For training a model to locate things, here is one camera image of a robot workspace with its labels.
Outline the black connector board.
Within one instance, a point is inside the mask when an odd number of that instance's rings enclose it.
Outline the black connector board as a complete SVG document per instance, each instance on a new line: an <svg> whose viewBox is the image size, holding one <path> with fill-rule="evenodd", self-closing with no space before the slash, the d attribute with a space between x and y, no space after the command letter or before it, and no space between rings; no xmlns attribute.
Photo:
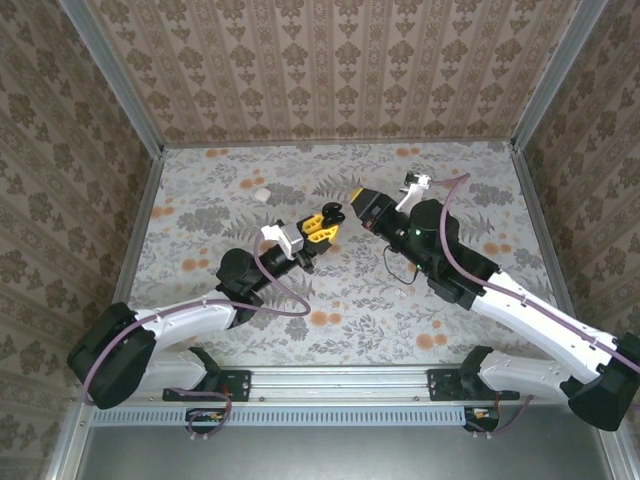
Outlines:
<svg viewBox="0 0 640 480"><path fill-rule="evenodd" d="M228 419L226 408L191 409L185 413L186 430L195 436L214 434Z"/></svg>
<svg viewBox="0 0 640 480"><path fill-rule="evenodd" d="M494 407L465 407L463 428L470 432L493 432L498 428L500 413Z"/></svg>

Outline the aluminium corner post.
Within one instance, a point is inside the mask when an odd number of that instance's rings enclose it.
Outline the aluminium corner post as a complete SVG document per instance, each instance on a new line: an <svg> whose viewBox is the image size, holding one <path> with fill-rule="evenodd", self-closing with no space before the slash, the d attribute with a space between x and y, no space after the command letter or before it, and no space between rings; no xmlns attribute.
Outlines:
<svg viewBox="0 0 640 480"><path fill-rule="evenodd" d="M162 155L164 141L144 108L140 95L129 80L124 61L117 57L97 17L92 13L86 0L59 0L59 2L149 156L152 160L157 160Z"/></svg>
<svg viewBox="0 0 640 480"><path fill-rule="evenodd" d="M516 152L523 152L531 140L607 3L580 1L511 136Z"/></svg>

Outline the grey metal panel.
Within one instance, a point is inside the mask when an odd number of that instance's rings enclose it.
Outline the grey metal panel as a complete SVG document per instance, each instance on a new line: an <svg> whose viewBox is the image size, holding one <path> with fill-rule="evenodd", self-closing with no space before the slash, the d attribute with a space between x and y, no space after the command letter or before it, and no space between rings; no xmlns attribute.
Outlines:
<svg viewBox="0 0 640 480"><path fill-rule="evenodd" d="M491 437L460 427L63 425L45 480L640 480L627 427L600 432L558 407L531 406Z"/></svg>

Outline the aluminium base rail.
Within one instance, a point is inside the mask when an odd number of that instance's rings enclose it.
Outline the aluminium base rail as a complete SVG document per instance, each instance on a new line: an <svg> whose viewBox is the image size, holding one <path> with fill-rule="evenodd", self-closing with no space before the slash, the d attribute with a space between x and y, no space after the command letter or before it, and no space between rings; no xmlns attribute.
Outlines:
<svg viewBox="0 0 640 480"><path fill-rule="evenodd" d="M481 381L494 390L503 388L520 394L518 400L434 401L429 392L427 372L456 365L404 366L316 366L316 367L223 367L251 372L251 391L246 404L320 405L489 405L495 401L514 403L531 395L553 404L563 404L560 384L569 378L553 361L501 357L479 373Z"/></svg>

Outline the aluminium side rail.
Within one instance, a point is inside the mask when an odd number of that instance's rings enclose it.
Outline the aluminium side rail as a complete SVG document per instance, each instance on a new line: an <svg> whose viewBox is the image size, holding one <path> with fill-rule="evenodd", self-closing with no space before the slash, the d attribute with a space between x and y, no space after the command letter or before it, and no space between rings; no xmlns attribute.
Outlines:
<svg viewBox="0 0 640 480"><path fill-rule="evenodd" d="M115 303L126 303L130 299L145 235L152 216L155 198L160 186L163 168L164 158L162 156L157 157L152 161L149 177L139 205L138 214L132 228L124 263L114 291L113 301Z"/></svg>
<svg viewBox="0 0 640 480"><path fill-rule="evenodd" d="M560 263L524 154L512 147L511 158L529 211L557 306L564 313L575 317L575 309L561 271Z"/></svg>

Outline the black earbud charging case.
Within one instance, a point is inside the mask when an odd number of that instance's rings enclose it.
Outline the black earbud charging case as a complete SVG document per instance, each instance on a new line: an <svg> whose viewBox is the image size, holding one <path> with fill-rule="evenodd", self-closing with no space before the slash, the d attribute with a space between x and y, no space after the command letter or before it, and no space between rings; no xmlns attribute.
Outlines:
<svg viewBox="0 0 640 480"><path fill-rule="evenodd" d="M340 225L346 216L342 212L342 204L338 202L326 203L321 211L322 215L322 227L329 228L335 225Z"/></svg>

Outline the floral patterned table cover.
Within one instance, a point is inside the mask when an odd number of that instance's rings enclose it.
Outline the floral patterned table cover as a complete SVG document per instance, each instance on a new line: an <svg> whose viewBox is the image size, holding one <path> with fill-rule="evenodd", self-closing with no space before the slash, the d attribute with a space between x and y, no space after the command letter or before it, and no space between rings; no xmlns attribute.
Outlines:
<svg viewBox="0 0 640 480"><path fill-rule="evenodd" d="M217 285L223 254L254 249L262 226L347 203L358 187L400 199L408 171L436 179L429 196L438 200L450 179L466 175L450 208L462 243L552 301L511 148L495 141L168 149L129 304L162 307L201 296ZM255 199L259 188L272 192L266 203ZM452 364L477 345L541 356L503 325L438 298L353 213L312 273L294 269L284 281L309 303L308 315L299 316L292 300L283 307L289 298L268 288L269 314L196 343L228 366Z"/></svg>

